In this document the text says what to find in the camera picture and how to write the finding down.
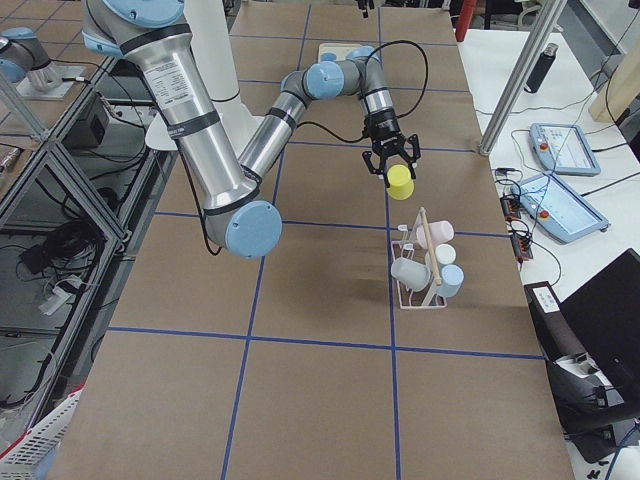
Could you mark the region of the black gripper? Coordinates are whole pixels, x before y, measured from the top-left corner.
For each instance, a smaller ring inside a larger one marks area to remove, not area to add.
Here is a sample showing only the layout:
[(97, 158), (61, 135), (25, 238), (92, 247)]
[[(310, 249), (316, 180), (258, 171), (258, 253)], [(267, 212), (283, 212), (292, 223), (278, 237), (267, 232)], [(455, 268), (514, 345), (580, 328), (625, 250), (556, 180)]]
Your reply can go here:
[(374, 112), (367, 115), (364, 118), (363, 134), (372, 141), (372, 150), (362, 154), (370, 174), (383, 180), (387, 160), (398, 155), (407, 163), (411, 178), (417, 178), (416, 168), (420, 159), (419, 137), (417, 134), (406, 137), (394, 112)]

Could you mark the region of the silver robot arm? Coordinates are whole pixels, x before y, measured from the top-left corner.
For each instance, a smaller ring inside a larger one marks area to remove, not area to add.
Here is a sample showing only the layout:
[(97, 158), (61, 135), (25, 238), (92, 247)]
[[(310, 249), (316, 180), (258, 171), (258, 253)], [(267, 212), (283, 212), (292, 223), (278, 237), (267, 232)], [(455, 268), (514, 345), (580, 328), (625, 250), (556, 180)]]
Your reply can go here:
[(141, 69), (168, 136), (204, 190), (206, 238), (241, 258), (263, 257), (274, 249), (282, 219), (260, 195), (262, 178), (315, 100), (358, 98), (363, 135), (372, 142), (363, 154), (371, 174), (387, 180), (386, 163), (395, 155), (410, 174), (415, 172), (419, 138), (402, 134), (379, 56), (370, 46), (350, 51), (343, 60), (324, 59), (291, 72), (248, 144), (235, 153), (196, 66), (184, 10), (182, 1), (87, 1), (83, 36), (87, 48)]
[(357, 7), (362, 16), (367, 19), (371, 11), (375, 9), (374, 0), (356, 0)]

